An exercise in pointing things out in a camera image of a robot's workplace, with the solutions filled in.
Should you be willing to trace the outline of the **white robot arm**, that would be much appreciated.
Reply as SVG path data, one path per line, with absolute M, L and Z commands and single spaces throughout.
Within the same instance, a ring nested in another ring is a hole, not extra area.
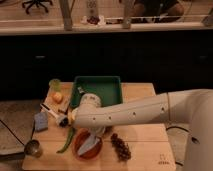
M 97 95 L 84 94 L 74 125 L 97 128 L 165 122 L 189 124 L 183 171 L 213 171 L 213 89 L 167 92 L 107 107 L 100 106 Z

